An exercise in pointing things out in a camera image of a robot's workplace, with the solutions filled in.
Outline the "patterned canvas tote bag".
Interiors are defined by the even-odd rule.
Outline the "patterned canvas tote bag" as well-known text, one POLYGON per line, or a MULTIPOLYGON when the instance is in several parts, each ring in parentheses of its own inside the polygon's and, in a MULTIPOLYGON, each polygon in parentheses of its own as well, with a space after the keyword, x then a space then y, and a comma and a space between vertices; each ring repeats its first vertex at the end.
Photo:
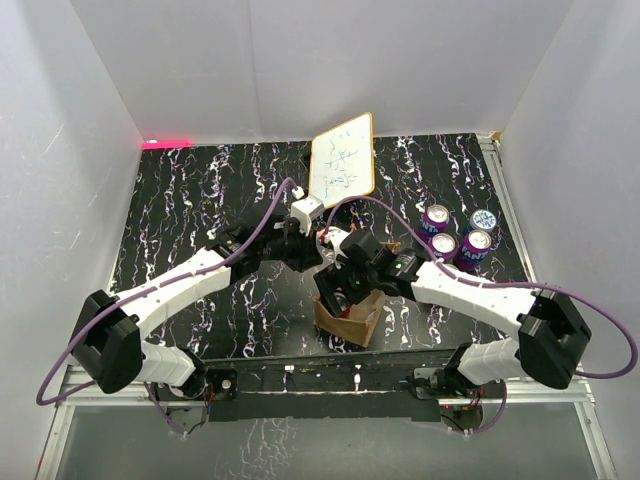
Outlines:
POLYGON ((320 295, 314 299, 314 325, 321 330, 342 338, 360 347, 369 345, 371 337, 382 314, 387 295, 380 290, 372 293, 361 303, 351 306, 348 317, 331 315, 320 302, 320 295))

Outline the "pink tape strip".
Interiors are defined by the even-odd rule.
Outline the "pink tape strip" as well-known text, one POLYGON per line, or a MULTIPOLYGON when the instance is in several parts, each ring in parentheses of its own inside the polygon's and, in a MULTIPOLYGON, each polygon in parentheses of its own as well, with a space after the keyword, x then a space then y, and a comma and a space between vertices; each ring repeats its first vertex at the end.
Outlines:
POLYGON ((143 151, 189 148, 192 142, 189 140, 149 140, 142 145, 143 151))

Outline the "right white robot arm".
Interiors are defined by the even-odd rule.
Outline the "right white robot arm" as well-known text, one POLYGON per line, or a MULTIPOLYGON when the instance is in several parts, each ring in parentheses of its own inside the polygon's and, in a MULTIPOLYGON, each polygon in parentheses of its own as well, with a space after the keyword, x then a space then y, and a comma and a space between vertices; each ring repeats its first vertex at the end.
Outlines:
POLYGON ((447 270, 411 248, 394 253, 366 230, 332 227, 316 239, 334 253, 332 262, 314 277, 320 300, 332 315, 341 315, 379 290, 389 297, 448 308, 505 334, 503 340, 459 346, 447 365, 433 374, 457 396, 514 377, 530 377, 563 390, 591 339, 590 329, 565 294, 542 287, 500 287, 447 270))

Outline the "small wood-framed whiteboard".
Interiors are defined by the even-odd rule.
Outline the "small wood-framed whiteboard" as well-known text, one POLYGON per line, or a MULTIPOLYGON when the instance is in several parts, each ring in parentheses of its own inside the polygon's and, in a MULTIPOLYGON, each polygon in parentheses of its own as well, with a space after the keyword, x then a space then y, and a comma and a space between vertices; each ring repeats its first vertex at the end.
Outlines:
POLYGON ((309 195, 332 208, 375 189, 373 115, 365 112, 313 138, 309 195))

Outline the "purple soda can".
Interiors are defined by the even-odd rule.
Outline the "purple soda can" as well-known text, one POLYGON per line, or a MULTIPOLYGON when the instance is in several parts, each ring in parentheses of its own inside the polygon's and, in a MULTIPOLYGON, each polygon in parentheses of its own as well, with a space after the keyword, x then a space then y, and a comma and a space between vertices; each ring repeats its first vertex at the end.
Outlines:
POLYGON ((432 237, 443 233, 450 220, 449 210, 440 205, 429 205, 424 211, 418 230, 420 238, 427 243, 432 237))
POLYGON ((451 260, 457 252, 456 240, 447 233, 437 233, 430 238, 430 248, 437 258, 443 261, 451 260))

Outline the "black front base bar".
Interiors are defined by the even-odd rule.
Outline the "black front base bar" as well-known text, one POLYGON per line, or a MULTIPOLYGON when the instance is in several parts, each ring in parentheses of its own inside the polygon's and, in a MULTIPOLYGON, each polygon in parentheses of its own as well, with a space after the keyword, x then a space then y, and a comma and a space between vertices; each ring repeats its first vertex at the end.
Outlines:
POLYGON ((437 422, 444 399, 478 388, 456 370, 458 350, 361 351, 210 360, 208 419, 405 418, 437 422))

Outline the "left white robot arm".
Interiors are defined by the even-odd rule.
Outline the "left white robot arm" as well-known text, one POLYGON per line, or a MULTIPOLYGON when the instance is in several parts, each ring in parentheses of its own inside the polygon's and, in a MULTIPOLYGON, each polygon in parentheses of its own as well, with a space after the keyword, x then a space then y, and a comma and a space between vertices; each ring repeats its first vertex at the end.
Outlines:
POLYGON ((186 348, 151 344, 148 336, 197 300, 245 279, 266 261, 304 272, 322 263, 314 230, 295 219, 275 220, 256 232, 238 224, 146 284, 109 295, 99 290, 82 307, 73 358, 105 394, 134 381, 165 384, 194 399, 206 387, 206 368, 186 348))

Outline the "blue beverage can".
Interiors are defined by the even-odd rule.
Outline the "blue beverage can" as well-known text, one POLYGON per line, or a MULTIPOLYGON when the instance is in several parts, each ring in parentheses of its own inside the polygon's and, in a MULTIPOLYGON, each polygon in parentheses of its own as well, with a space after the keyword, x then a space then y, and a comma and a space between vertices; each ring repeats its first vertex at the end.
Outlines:
POLYGON ((467 235, 475 230, 491 234, 496 226, 497 217, 494 213, 487 209, 477 209, 470 215, 464 234, 467 235))

